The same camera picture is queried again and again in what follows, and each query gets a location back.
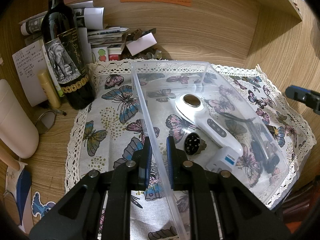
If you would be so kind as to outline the clear plastic storage bin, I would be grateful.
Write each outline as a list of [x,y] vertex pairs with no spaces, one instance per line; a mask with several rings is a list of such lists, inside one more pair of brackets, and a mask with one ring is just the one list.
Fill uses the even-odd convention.
[[180,239],[288,239],[270,208],[289,166],[249,102],[207,62],[135,62],[131,74]]

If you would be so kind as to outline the black round grinder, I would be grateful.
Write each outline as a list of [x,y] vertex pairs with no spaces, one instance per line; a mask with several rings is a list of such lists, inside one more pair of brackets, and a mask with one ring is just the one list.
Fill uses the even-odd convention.
[[201,139],[197,133],[190,133],[184,140],[184,151],[187,155],[197,155],[200,150]]

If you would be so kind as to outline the white power adapter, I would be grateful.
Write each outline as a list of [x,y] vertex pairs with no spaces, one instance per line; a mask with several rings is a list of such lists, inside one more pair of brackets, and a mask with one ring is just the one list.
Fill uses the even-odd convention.
[[238,158],[238,153],[231,147],[223,147],[214,154],[205,167],[215,173],[220,173],[222,170],[232,172]]

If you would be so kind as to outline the white handheld massager device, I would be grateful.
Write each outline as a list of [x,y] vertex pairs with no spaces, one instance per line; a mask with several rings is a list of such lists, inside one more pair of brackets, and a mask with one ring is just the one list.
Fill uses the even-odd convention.
[[198,96],[180,94],[175,100],[175,108],[184,120],[203,131],[221,148],[231,147],[242,157],[243,149],[240,142],[210,116],[208,107]]

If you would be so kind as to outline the butterfly print lace cloth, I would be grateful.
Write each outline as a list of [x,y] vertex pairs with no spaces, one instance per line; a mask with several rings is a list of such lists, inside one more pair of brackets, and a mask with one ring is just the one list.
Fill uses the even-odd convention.
[[[90,170],[114,170],[143,147],[146,130],[132,87],[131,65],[114,61],[90,66],[96,99],[76,117],[68,144],[65,187],[71,189]],[[309,124],[293,110],[260,67],[241,69],[210,64],[253,107],[281,148],[288,174],[274,194],[275,207],[291,189],[316,144]],[[180,239],[159,184],[155,159],[148,188],[131,194],[132,239]]]

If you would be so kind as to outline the yellow lip balm tube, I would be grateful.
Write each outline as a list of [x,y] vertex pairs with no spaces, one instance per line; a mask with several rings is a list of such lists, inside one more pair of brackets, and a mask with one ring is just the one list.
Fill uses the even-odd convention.
[[49,72],[47,69],[42,69],[38,72],[37,77],[39,79],[40,85],[45,92],[49,103],[53,108],[60,108],[61,102],[59,96],[56,92],[56,89],[51,81]]

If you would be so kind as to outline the blue cartoon sticker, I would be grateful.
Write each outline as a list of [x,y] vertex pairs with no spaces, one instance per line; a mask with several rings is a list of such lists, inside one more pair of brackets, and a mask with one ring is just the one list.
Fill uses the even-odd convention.
[[36,191],[31,202],[31,212],[34,217],[39,216],[40,219],[47,214],[54,206],[55,202],[49,201],[43,204],[41,202],[41,195]]

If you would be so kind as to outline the small white cardboard box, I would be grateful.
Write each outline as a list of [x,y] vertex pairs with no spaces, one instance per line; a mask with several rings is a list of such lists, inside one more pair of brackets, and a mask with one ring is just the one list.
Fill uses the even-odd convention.
[[150,48],[151,46],[154,46],[157,44],[157,41],[155,37],[153,36],[153,33],[148,33],[136,41],[132,41],[126,44],[127,49],[129,50],[130,54],[132,56],[137,55],[138,53]]

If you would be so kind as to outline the stack of booklets and papers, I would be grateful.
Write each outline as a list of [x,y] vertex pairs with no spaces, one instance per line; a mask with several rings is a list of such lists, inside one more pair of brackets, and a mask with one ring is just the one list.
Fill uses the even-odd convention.
[[[126,28],[102,29],[104,8],[84,8],[84,19],[95,20],[100,24],[93,32],[85,35],[87,41],[94,45],[103,45],[106,40],[119,37],[126,32]],[[54,68],[61,68],[65,72],[65,65],[73,68],[73,72],[84,74],[85,64],[88,63],[83,56],[77,18],[71,7],[64,4],[63,0],[49,0],[49,8],[43,17],[26,21],[21,25],[23,35],[41,32],[44,51]]]

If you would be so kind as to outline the cream cylindrical tumbler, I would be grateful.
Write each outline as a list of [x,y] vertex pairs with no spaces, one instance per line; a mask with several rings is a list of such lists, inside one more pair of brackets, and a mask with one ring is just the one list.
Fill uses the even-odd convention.
[[1,79],[1,140],[22,159],[30,158],[39,144],[37,128],[5,79]]

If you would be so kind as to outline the dark wine bottle elephant label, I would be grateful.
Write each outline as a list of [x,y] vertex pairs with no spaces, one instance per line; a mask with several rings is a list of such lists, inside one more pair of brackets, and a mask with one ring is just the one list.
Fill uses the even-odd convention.
[[41,24],[44,46],[57,82],[73,109],[86,108],[95,99],[95,90],[85,65],[76,18],[64,0],[48,0]]

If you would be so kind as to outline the white handwritten paper note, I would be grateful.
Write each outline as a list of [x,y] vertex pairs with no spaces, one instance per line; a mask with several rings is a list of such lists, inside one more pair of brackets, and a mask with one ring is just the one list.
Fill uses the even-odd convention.
[[31,107],[47,100],[37,74],[47,69],[44,59],[43,40],[40,39],[12,55],[25,96]]

